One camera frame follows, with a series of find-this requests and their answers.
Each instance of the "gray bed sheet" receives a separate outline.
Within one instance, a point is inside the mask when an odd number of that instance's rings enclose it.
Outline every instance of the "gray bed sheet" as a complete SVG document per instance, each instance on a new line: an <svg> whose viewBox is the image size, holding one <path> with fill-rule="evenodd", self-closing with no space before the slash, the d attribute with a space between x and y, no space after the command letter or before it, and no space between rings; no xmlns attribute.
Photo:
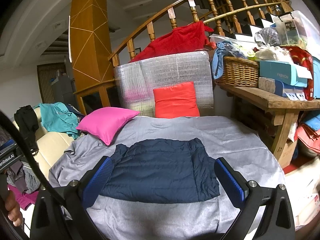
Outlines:
<svg viewBox="0 0 320 240"><path fill-rule="evenodd" d="M52 166L49 181L54 187L80 179L117 144L131 146L145 139L191 140L198 137L212 158L224 157L233 169L262 187L284 183L278 162L253 130L222 116L159 119L139 116L129 121L106 146L88 134L72 142ZM239 213L220 185L220 196L197 203L154 204L130 202L99 195L87 209L96 226L112 240L192 239L208 232L224 233ZM260 207L251 230L257 228Z"/></svg>

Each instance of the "blue gripper pad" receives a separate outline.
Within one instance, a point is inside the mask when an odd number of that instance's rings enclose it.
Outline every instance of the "blue gripper pad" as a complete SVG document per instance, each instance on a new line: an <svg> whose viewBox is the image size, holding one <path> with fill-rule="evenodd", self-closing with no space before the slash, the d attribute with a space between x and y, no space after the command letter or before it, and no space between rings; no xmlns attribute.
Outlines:
<svg viewBox="0 0 320 240"><path fill-rule="evenodd" d="M246 180L239 172L234 171L222 157L214 162L214 173L233 206L242 209L249 193L245 184Z"/></svg>
<svg viewBox="0 0 320 240"><path fill-rule="evenodd" d="M114 165L112 163L112 160L107 157L102 165L99 166L98 170L94 173L92 178L89 180L87 186L82 192L82 206L84 209L93 206L102 188L109 180L113 171L113 167Z"/></svg>

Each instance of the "metal screw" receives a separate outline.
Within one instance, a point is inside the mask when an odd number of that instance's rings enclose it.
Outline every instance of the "metal screw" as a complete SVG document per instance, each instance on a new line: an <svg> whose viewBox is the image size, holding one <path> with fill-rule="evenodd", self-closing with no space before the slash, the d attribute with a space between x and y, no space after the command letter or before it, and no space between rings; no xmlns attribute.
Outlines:
<svg viewBox="0 0 320 240"><path fill-rule="evenodd" d="M249 185L250 185L251 187L256 187L256 186L257 186L257 183L256 183L254 180L250 180L250 181L249 181Z"/></svg>
<svg viewBox="0 0 320 240"><path fill-rule="evenodd" d="M79 181L78 181L78 180L73 179L72 181L70 181L70 182L69 182L69 186L74 187L74 186L77 186L77 185L78 185L78 183L79 183Z"/></svg>
<svg viewBox="0 0 320 240"><path fill-rule="evenodd" d="M285 185L284 184L279 184L279 188L282 190L285 190Z"/></svg>

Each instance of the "bubble wrap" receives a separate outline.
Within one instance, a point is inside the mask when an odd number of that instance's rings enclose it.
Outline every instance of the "bubble wrap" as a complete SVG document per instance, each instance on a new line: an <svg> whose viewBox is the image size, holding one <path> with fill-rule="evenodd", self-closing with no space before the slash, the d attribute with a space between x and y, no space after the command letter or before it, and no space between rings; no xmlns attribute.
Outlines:
<svg viewBox="0 0 320 240"><path fill-rule="evenodd" d="M119 97L125 108L155 116L153 89L193 81L201 116L213 115L212 78L207 52L154 57L114 69Z"/></svg>

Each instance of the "red pillow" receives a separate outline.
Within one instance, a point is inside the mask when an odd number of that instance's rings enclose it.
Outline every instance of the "red pillow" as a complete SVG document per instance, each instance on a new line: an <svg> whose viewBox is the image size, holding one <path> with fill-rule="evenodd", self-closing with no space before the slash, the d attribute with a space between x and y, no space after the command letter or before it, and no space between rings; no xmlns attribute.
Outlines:
<svg viewBox="0 0 320 240"><path fill-rule="evenodd" d="M153 90L157 118L200 116L193 82Z"/></svg>

